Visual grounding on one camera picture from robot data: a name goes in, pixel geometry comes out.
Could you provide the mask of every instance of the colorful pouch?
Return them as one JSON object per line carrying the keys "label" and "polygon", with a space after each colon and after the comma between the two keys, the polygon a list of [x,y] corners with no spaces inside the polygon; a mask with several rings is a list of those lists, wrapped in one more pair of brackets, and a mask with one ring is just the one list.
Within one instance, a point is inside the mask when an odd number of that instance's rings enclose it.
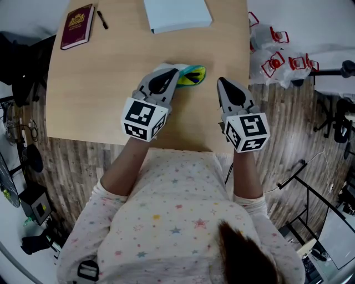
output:
{"label": "colorful pouch", "polygon": [[176,68],[180,71],[180,78],[177,81],[177,88],[191,87],[201,84],[206,78],[206,67],[201,65],[186,65],[186,64],[167,64],[163,63],[154,71],[165,69],[165,68]]}

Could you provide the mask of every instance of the white cable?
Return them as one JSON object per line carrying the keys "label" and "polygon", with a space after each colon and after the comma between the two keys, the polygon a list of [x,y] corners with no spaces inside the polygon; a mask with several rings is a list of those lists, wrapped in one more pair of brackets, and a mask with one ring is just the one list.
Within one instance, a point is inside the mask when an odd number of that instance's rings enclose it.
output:
{"label": "white cable", "polygon": [[[317,157],[318,155],[321,155],[321,154],[324,155],[324,158],[325,158],[326,163],[327,163],[327,190],[328,190],[328,192],[330,193],[330,192],[332,192],[332,187],[329,188],[329,163],[328,163],[327,156],[326,156],[326,148],[323,148],[323,151],[321,151],[321,152],[319,152],[318,154],[316,154],[311,160],[309,160],[308,162],[306,162],[306,164],[309,164],[311,161],[313,161],[313,159],[314,159],[315,157]],[[270,190],[270,191],[267,191],[267,192],[264,192],[264,193],[265,193],[265,194],[268,194],[268,193],[271,193],[271,192],[273,192],[273,191],[275,191],[275,190],[277,190],[277,189],[278,189],[278,186],[275,187],[274,189],[272,189],[272,190]]]}

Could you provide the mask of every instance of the blue star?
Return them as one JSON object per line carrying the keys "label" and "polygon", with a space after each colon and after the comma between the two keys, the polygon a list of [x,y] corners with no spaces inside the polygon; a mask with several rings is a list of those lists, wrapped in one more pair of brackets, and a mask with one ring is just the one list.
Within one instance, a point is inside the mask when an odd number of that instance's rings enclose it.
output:
{"label": "blue star", "polygon": [[138,252],[137,257],[138,257],[138,258],[141,258],[141,257],[145,257],[145,255],[147,255],[147,253],[144,252],[144,251]]}
{"label": "blue star", "polygon": [[178,229],[176,226],[174,229],[170,230],[170,232],[172,232],[173,234],[179,234],[181,231],[181,229]]}

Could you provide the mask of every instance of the wooden floor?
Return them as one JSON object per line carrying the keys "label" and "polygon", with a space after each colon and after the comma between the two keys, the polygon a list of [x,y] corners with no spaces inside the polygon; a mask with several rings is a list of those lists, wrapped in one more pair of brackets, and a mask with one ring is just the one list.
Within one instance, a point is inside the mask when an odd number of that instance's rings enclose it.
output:
{"label": "wooden floor", "polygon": [[[327,167],[323,155],[314,158],[300,177],[328,201],[334,202],[346,177],[350,159],[343,160],[345,144],[335,143],[333,129],[329,139],[323,137],[324,131],[313,132],[313,127],[324,121],[325,114],[317,105],[317,94],[311,80],[301,88],[284,90],[275,85],[255,85],[250,90],[262,111],[266,112],[271,130],[270,141],[255,155],[264,191],[273,190],[278,182],[290,177],[301,166],[299,160],[307,161],[325,149],[329,184],[334,184],[332,192],[327,190]],[[45,132],[45,91],[41,89],[39,95],[39,102],[24,107],[20,113],[25,120],[31,117],[38,125],[39,140],[35,144],[44,161],[42,173],[29,169],[29,174],[34,181],[47,187],[58,215],[65,218],[67,228],[71,229],[93,186],[118,156],[122,146],[48,138]],[[231,157],[227,158],[228,168]],[[298,215],[305,208],[306,196],[306,188],[296,181],[283,190],[266,194],[270,217],[275,225],[281,227]],[[326,206],[311,195],[310,228],[319,231],[325,213]],[[304,230],[299,229],[308,239]]]}

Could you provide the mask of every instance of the white cloth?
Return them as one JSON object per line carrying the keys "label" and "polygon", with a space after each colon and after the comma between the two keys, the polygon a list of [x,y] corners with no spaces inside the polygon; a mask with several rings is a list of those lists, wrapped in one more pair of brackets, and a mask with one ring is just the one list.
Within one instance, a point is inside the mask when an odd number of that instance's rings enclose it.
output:
{"label": "white cloth", "polygon": [[128,199],[94,188],[60,254],[60,283],[75,281],[89,259],[99,265],[97,283],[223,283],[221,220],[253,239],[287,283],[304,283],[303,264],[267,217],[264,197],[229,200],[213,154],[157,153]]}

